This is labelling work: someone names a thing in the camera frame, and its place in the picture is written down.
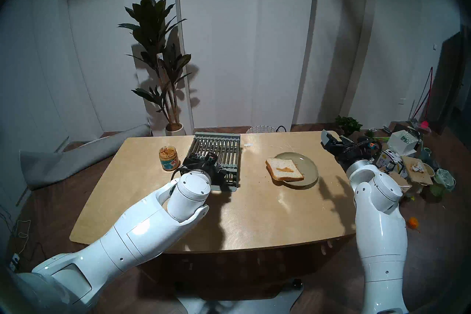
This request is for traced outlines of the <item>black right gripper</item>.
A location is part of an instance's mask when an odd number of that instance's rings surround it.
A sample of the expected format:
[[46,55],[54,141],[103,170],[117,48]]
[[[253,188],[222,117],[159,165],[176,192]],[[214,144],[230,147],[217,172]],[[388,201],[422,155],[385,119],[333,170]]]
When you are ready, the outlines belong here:
[[359,138],[356,142],[353,142],[341,135],[340,140],[338,140],[330,132],[323,129],[321,131],[321,145],[335,157],[335,160],[344,171],[355,162],[369,161],[375,157],[375,140],[371,138]]

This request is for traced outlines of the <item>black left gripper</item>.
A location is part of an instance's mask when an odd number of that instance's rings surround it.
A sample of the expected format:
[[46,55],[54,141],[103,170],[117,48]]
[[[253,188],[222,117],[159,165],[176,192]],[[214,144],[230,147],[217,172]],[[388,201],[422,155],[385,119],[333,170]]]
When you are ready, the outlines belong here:
[[227,182],[233,182],[233,168],[221,167],[218,155],[208,152],[206,155],[192,153],[182,163],[182,174],[201,170],[211,179],[211,190],[227,192]]

